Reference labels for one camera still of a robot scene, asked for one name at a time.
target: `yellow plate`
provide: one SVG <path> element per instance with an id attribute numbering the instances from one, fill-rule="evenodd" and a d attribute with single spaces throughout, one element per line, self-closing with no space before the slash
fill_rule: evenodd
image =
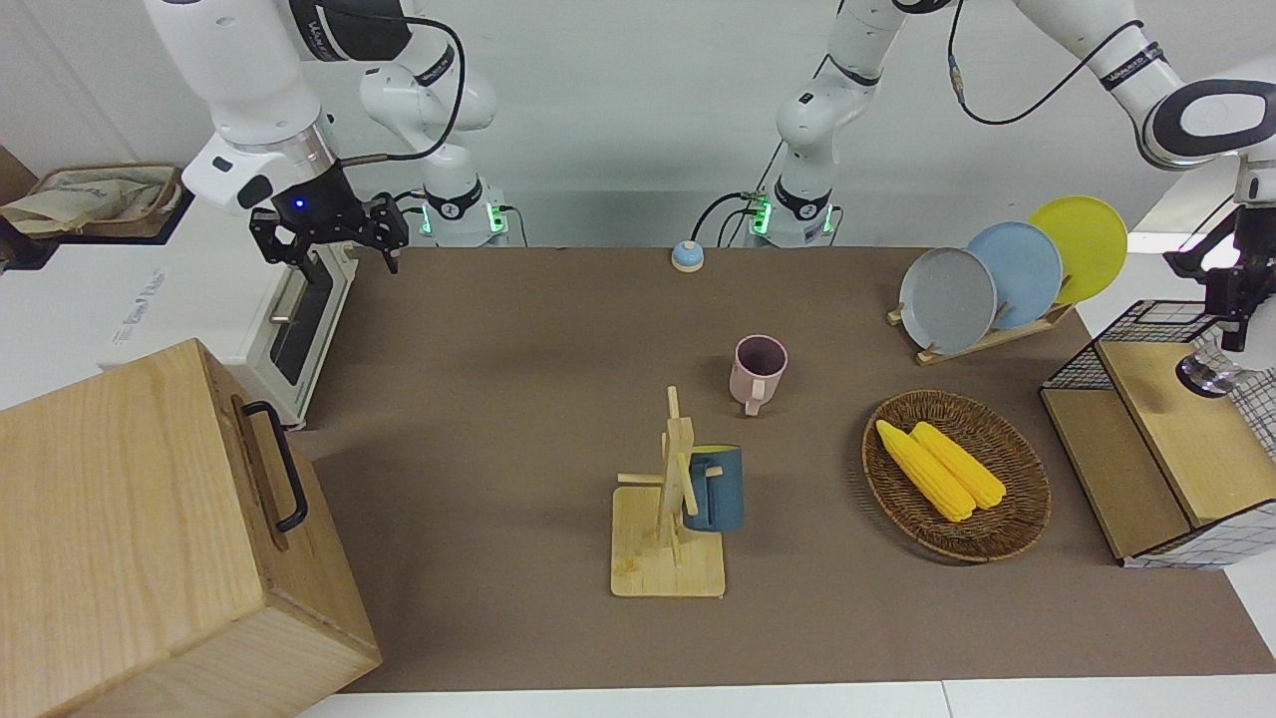
<path id="1" fill-rule="evenodd" d="M 1028 222 L 1054 240 L 1063 275 L 1071 277 L 1059 289 L 1059 304 L 1074 304 L 1108 288 L 1125 264 L 1125 221 L 1102 199 L 1060 196 L 1042 204 Z"/>

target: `blue mug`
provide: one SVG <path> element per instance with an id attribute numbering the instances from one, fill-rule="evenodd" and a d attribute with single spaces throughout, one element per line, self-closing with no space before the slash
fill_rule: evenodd
<path id="1" fill-rule="evenodd" d="M 739 446 L 692 449 L 692 491 L 699 514 L 683 514 L 694 532 L 734 532 L 744 525 L 744 464 Z"/>

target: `corn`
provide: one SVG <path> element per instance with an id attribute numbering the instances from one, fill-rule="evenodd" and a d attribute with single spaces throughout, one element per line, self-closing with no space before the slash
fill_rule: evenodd
<path id="1" fill-rule="evenodd" d="M 1005 497 L 1005 485 L 1000 482 L 986 467 L 970 455 L 957 443 L 944 436 L 943 432 L 926 422 L 917 422 L 910 435 L 926 451 L 934 455 L 946 469 L 952 472 L 980 509 L 991 509 Z"/>
<path id="2" fill-rule="evenodd" d="M 891 459 L 944 519 L 954 524 L 970 519 L 975 500 L 938 459 L 889 422 L 878 420 L 877 430 Z"/>

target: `gray plate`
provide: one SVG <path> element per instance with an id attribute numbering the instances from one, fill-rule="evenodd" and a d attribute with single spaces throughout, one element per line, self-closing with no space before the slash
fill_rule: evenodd
<path id="1" fill-rule="evenodd" d="M 909 335 L 935 353 L 975 346 L 997 315 L 993 274 L 965 249 L 931 249 L 919 256 L 903 274 L 900 301 Z"/>

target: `robotic arm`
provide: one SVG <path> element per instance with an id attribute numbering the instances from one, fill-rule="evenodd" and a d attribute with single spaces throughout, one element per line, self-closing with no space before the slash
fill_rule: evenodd
<path id="1" fill-rule="evenodd" d="M 490 124 L 491 88 L 482 78 L 463 77 L 459 38 L 453 47 L 436 31 L 403 19 L 416 14 L 415 0 L 144 1 L 216 128 L 182 179 L 226 212 L 251 210 L 249 227 L 268 261 L 304 269 L 311 244 L 356 241 L 380 250 L 397 270 L 408 231 L 394 198 L 379 193 L 361 201 L 345 173 L 347 166 L 389 158 L 422 161 L 425 195 L 439 212 L 440 233 L 477 226 L 477 244 L 498 233 L 486 201 L 493 190 L 473 170 L 468 150 L 450 136 L 450 143 L 434 139 Z M 299 51 L 324 61 L 390 62 L 365 74 L 361 96 L 373 117 L 415 153 L 339 161 L 330 119 L 301 77 Z M 449 121 L 458 89 L 463 101 Z M 265 200 L 273 209 L 258 207 Z M 480 208 L 467 212 L 471 207 Z M 281 224 L 293 233 L 291 241 L 278 238 Z"/>
<path id="2" fill-rule="evenodd" d="M 436 29 L 371 19 L 419 17 L 417 0 L 296 0 L 291 6 L 301 52 L 324 61 L 383 62 L 364 73 L 359 94 L 369 116 L 420 156 L 424 233 L 447 246 L 478 246 L 501 233 L 500 191 L 480 176 L 454 134 L 481 130 L 496 114 L 491 83 L 464 68 L 459 38 L 449 43 Z"/>
<path id="3" fill-rule="evenodd" d="M 207 103 L 216 134 L 182 172 L 218 208 L 242 214 L 263 256 L 304 267 L 311 244 L 357 241 L 390 270 L 407 224 L 388 193 L 355 196 L 319 98 L 301 77 L 278 10 L 262 0 L 145 0 L 186 83 Z M 269 199 L 273 210 L 254 208 Z M 291 242 L 276 237 L 283 224 Z"/>
<path id="4" fill-rule="evenodd" d="M 909 15 L 939 10 L 951 0 L 849 0 L 829 38 L 826 71 L 786 101 L 777 117 L 785 161 L 768 191 L 773 216 L 766 238 L 803 246 L 819 235 L 836 176 L 833 138 L 861 115 L 882 78 L 882 64 Z M 1102 83 L 1133 124 L 1139 153 L 1171 171 L 1225 153 L 1240 154 L 1233 222 L 1240 259 L 1235 267 L 1201 269 L 1212 244 L 1168 256 L 1182 275 L 1206 284 L 1206 311 L 1224 328 L 1221 351 L 1188 356 L 1183 384 L 1222 397 L 1242 372 L 1239 352 L 1252 321 L 1261 347 L 1250 366 L 1276 365 L 1276 309 L 1262 302 L 1276 289 L 1276 52 L 1222 77 L 1184 83 L 1160 45 L 1143 31 L 1133 0 L 1012 0 L 1039 29 L 1062 45 Z M 965 103 L 961 73 L 949 57 L 953 89 Z M 1211 232 L 1213 244 L 1228 231 Z"/>

